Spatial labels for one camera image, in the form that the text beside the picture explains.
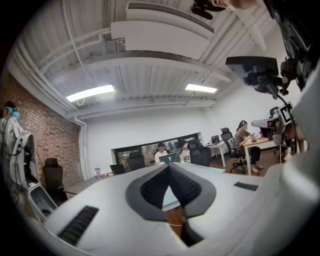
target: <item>ceiling light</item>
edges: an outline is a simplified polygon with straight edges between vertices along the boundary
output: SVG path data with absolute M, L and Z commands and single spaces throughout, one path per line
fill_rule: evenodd
M 198 92 L 205 92 L 205 93 L 212 93 L 212 94 L 214 94 L 217 90 L 216 88 L 211 88 L 211 87 L 192 84 L 192 83 L 188 83 L 185 89 L 187 91 L 198 91 Z
M 89 90 L 80 91 L 80 92 L 72 94 L 72 95 L 70 95 L 70 96 L 68 96 L 66 98 L 70 102 L 74 102 L 76 100 L 80 100 L 80 99 L 87 98 L 87 97 L 90 97 L 90 96 L 94 96 L 94 95 L 98 95 L 98 94 L 110 93 L 110 92 L 114 92 L 114 91 L 115 91 L 114 87 L 111 84 L 108 84 L 108 85 L 92 88 L 92 89 L 89 89 Z

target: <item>person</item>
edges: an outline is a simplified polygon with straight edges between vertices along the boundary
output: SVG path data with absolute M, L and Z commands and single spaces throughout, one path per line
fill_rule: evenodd
M 23 129 L 18 123 L 20 114 L 16 105 L 12 101 L 4 104 L 2 116 L 0 119 L 0 161 L 3 166 L 3 175 L 5 183 L 11 191 L 11 194 L 16 193 L 16 186 L 10 176 L 10 159 L 17 141 L 17 137 L 23 132 Z
M 190 163 L 190 150 L 188 149 L 188 142 L 183 140 L 181 142 L 181 147 L 183 148 L 180 154 L 180 161 Z
M 257 5 L 262 6 L 264 2 L 263 0 L 212 0 L 212 4 L 230 11 L 241 11 Z
M 162 142 L 160 142 L 158 144 L 158 149 L 159 149 L 159 151 L 157 153 L 155 153 L 155 155 L 154 155 L 154 160 L 155 160 L 156 164 L 158 164 L 160 162 L 159 157 L 163 157 L 163 156 L 168 155 L 168 153 L 166 151 L 166 146 Z
M 253 136 L 247 131 L 248 123 L 242 120 L 239 123 L 238 129 L 236 130 L 236 134 L 234 136 L 235 143 L 240 147 L 239 152 L 245 152 L 244 144 L 253 138 Z M 249 148 L 249 153 L 251 156 L 251 170 L 254 173 L 259 173 L 258 169 L 263 169 L 264 167 L 259 164 L 261 150 L 259 147 L 254 146 Z

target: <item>wall vent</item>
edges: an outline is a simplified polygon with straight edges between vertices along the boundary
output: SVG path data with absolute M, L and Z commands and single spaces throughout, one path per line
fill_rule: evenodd
M 208 24 L 206 24 L 202 20 L 200 20 L 196 17 L 193 17 L 192 15 L 190 15 L 184 11 L 181 11 L 181 10 L 178 10 L 178 9 L 175 9 L 172 7 L 168 7 L 165 5 L 146 3 L 146 2 L 128 2 L 126 9 L 127 10 L 149 10 L 149 11 L 156 11 L 156 12 L 175 15 L 175 16 L 184 18 L 186 20 L 189 20 L 189 21 L 205 28 L 206 30 L 210 31 L 211 33 L 214 32 L 214 28 L 209 26 Z

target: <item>white pipe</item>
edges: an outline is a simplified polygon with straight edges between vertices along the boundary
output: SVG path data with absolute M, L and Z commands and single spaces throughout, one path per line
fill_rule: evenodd
M 83 175 L 83 179 L 87 180 L 90 178 L 90 173 L 89 173 L 89 168 L 88 168 L 88 159 L 87 159 L 87 124 L 84 121 L 81 121 L 78 119 L 77 116 L 74 117 L 74 120 L 76 121 L 76 123 L 78 125 L 81 125 L 81 137 L 82 137 L 82 144 L 79 147 L 82 147 L 81 151 L 83 154 L 83 168 L 82 169 L 82 175 Z
M 99 39 L 98 40 L 95 40 L 95 41 L 92 41 L 92 42 L 88 42 L 88 43 L 85 43 L 85 44 L 82 44 L 78 47 L 76 47 L 77 50 L 81 50 L 85 47 L 88 47 L 88 46 L 92 46 L 92 45 L 95 45 L 95 44 L 98 44 L 98 43 L 101 43 L 102 41 L 102 35 L 105 35 L 105 34 L 109 34 L 111 33 L 111 31 L 104 31 L 104 32 L 101 32 L 98 34 L 99 36 Z M 47 71 L 47 69 L 53 64 L 53 63 L 56 63 L 57 61 L 61 60 L 62 58 L 64 58 L 65 56 L 69 55 L 69 54 L 72 54 L 73 52 L 75 51 L 75 49 L 72 49 L 72 50 L 69 50 L 67 52 L 65 52 L 64 54 L 60 55 L 59 57 L 53 59 L 52 61 L 50 61 L 49 63 L 47 63 L 43 68 L 41 68 L 41 72 L 44 73 Z
M 23 70 L 26 74 L 28 74 L 28 71 L 27 71 L 27 70 L 29 69 L 28 64 L 26 63 L 26 61 L 24 60 L 24 58 L 22 57 L 22 55 L 20 54 L 20 52 L 18 51 L 17 48 L 15 49 L 15 58 L 16 58 L 18 64 L 20 65 L 20 67 L 22 68 L 22 70 Z M 66 106 L 65 104 L 63 104 L 63 102 L 60 103 L 60 101 L 55 98 L 56 95 L 55 95 L 54 93 L 52 93 L 52 92 L 49 93 L 49 92 L 45 91 L 45 90 L 43 89 L 43 86 L 44 86 L 44 87 L 46 87 L 46 86 L 44 85 L 43 82 L 41 82 L 41 80 L 40 80 L 33 72 L 31 72 L 31 73 L 29 74 L 29 78 L 33 81 L 33 83 L 35 84 L 35 86 L 36 86 L 43 94 L 45 94 L 49 99 L 51 99 L 52 101 L 54 101 L 54 102 L 55 102 L 56 104 L 58 104 L 61 108 L 63 108 L 65 111 L 67 111 L 67 112 L 72 111 L 72 109 L 69 108 L 69 106 Z
M 64 22 L 65 22 L 65 25 L 66 25 L 66 29 L 68 31 L 68 34 L 69 34 L 69 37 L 70 37 L 70 40 L 71 40 L 75 55 L 78 58 L 78 61 L 79 61 L 80 65 L 81 65 L 81 67 L 83 68 L 83 71 L 89 77 L 87 69 L 85 68 L 85 66 L 84 66 L 84 64 L 82 62 L 82 59 L 80 58 L 80 55 L 78 53 L 78 50 L 77 50 L 77 47 L 76 47 L 76 44 L 75 44 L 75 41 L 74 41 L 74 37 L 72 36 L 72 33 L 71 33 L 71 29 L 70 29 L 69 22 L 68 22 L 68 17 L 67 17 L 66 0 L 62 0 L 62 10 L 63 10 L 63 16 L 64 16 Z
M 100 42 L 102 41 L 101 35 L 102 35 L 102 34 L 108 34 L 108 33 L 111 33 L 110 27 L 103 28 L 103 29 L 99 29 L 99 30 L 90 32 L 90 33 L 88 33 L 88 34 L 81 35 L 81 36 L 79 36 L 79 37 L 74 38 L 73 40 L 74 40 L 75 43 L 77 43 L 77 42 L 79 42 L 79 41 L 82 41 L 82 40 L 85 40 L 85 39 L 88 39 L 88 38 L 91 38 L 91 37 L 93 37 L 93 36 L 98 35 L 98 36 L 99 36 L 99 39 L 101 38 L 101 39 L 99 40 L 99 42 L 97 42 L 97 41 L 93 41 L 93 42 L 100 43 Z M 83 44 L 83 45 L 77 47 L 77 50 L 82 49 L 82 48 L 87 47 L 87 46 L 90 46 L 90 45 L 91 45 L 90 43 Z M 36 64 L 36 66 L 38 66 L 38 67 L 41 66 L 41 65 L 42 65 L 43 63 L 45 63 L 48 59 L 50 59 L 51 57 L 53 57 L 56 53 L 62 51 L 63 49 L 65 49 L 65 48 L 67 48 L 67 47 L 69 47 L 69 46 L 72 46 L 72 42 L 71 42 L 71 41 L 66 42 L 64 45 L 62 45 L 62 46 L 58 47 L 57 49 L 53 50 L 52 52 L 50 52 L 50 53 L 49 53 L 48 55 L 46 55 L 42 60 L 40 60 L 40 61 Z
M 93 105 L 84 109 L 74 111 L 66 114 L 66 118 L 70 119 L 75 116 L 83 116 L 86 114 L 92 114 L 101 111 L 111 111 L 116 109 L 126 109 L 135 107 L 146 107 L 146 106 L 160 106 L 160 105 L 214 105 L 215 100 L 210 99 L 194 99 L 191 97 L 162 97 L 162 98 L 136 98 L 136 99 L 124 99 L 114 100 L 106 103 L 101 103 L 99 106 Z
M 28 62 L 29 66 L 32 67 L 35 65 L 35 62 L 33 61 L 33 59 L 31 58 L 31 56 L 29 55 L 27 48 L 25 47 L 25 45 L 23 44 L 23 42 L 20 40 L 18 42 L 18 45 L 20 47 L 20 50 L 23 54 L 23 57 L 25 57 L 26 61 Z M 66 103 L 67 106 L 69 106 L 71 109 L 73 110 L 78 110 L 77 107 L 75 107 L 69 100 L 67 100 L 66 97 L 64 97 L 58 90 L 57 88 L 55 88 L 50 82 L 49 80 L 44 76 L 44 74 L 41 73 L 40 69 L 35 66 L 34 67 L 34 71 L 35 73 L 42 79 L 42 81 L 45 84 L 45 88 L 47 89 L 51 89 L 63 102 Z
M 107 115 L 119 114 L 119 113 L 127 113 L 127 112 L 133 112 L 133 111 L 155 110 L 155 109 L 173 109 L 173 108 L 185 108 L 185 107 L 211 108 L 212 105 L 168 104 L 168 105 L 138 106 L 138 107 L 127 107 L 127 108 L 112 109 L 112 110 L 88 113 L 88 114 L 78 115 L 78 117 L 80 117 L 83 120 L 83 119 L 88 119 L 88 118 L 95 118 L 95 117 L 100 117 L 100 116 L 107 116 Z

